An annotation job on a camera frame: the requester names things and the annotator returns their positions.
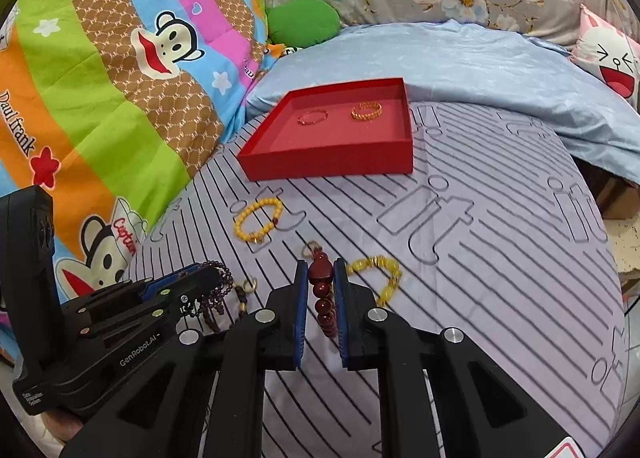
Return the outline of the gold hoop earring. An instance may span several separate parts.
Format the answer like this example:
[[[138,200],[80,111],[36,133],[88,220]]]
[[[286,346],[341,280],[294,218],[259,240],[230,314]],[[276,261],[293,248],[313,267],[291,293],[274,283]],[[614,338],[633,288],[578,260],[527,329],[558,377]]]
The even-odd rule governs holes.
[[[242,284],[233,284],[233,290],[239,301],[239,317],[243,317],[247,314],[248,296],[254,293],[256,289],[257,279],[254,277],[245,279]]]

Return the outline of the red jewelry tray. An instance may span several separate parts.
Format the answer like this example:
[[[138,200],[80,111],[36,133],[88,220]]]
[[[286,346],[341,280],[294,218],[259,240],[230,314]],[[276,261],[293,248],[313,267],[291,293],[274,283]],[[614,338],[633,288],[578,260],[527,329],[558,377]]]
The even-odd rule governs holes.
[[[297,117],[326,110],[300,126]],[[292,90],[250,135],[236,158],[250,181],[337,175],[409,174],[413,138],[405,82],[383,78]]]

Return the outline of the grey striped bed sheet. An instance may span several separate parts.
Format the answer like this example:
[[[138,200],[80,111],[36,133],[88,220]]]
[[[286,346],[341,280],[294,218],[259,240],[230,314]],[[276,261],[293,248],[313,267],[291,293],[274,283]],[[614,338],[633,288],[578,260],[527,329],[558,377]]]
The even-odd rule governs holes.
[[[250,182],[221,148],[132,260],[132,279],[217,260],[261,308],[312,245],[401,270],[390,309],[469,335],[588,457],[611,437],[626,384],[624,302],[608,235],[574,161],[541,120],[486,106],[411,108],[410,174]]]

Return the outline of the thin rose gold bangle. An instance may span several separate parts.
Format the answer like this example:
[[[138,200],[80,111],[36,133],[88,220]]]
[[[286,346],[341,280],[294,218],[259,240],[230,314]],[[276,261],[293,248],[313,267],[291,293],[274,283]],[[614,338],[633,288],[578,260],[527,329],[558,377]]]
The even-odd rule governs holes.
[[[305,127],[316,126],[318,123],[324,122],[328,117],[329,113],[326,110],[309,110],[297,117],[297,123]]]

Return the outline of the colorful cartoon monkey quilt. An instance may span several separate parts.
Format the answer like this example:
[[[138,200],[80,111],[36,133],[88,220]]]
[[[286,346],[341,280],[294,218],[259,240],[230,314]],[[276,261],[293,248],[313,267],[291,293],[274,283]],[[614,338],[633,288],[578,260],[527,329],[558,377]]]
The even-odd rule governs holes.
[[[268,63],[262,0],[17,0],[1,29],[1,189],[54,201],[54,283],[122,279]]]

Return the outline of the light blue blanket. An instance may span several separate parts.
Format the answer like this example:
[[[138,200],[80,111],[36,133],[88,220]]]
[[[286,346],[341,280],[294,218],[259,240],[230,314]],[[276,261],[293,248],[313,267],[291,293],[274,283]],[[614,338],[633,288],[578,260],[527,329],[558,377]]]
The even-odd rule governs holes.
[[[475,24],[347,27],[283,56],[246,97],[246,114],[270,112],[286,93],[348,81],[400,78],[412,102],[460,102],[536,117],[570,155],[639,180],[639,115],[604,82],[535,37]]]

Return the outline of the green plush toy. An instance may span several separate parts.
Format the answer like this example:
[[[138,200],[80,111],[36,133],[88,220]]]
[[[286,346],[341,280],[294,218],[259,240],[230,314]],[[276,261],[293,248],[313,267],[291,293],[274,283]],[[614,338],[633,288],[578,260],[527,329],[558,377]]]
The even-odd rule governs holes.
[[[267,10],[273,44],[308,48],[338,35],[340,15],[323,0],[290,0]]]

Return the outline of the pink rabbit face cushion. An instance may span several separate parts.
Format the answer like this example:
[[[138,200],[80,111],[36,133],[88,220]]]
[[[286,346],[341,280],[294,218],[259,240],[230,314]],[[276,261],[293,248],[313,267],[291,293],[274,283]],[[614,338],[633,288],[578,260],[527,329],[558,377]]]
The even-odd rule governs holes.
[[[583,4],[570,60],[601,80],[630,106],[639,95],[639,44]]]

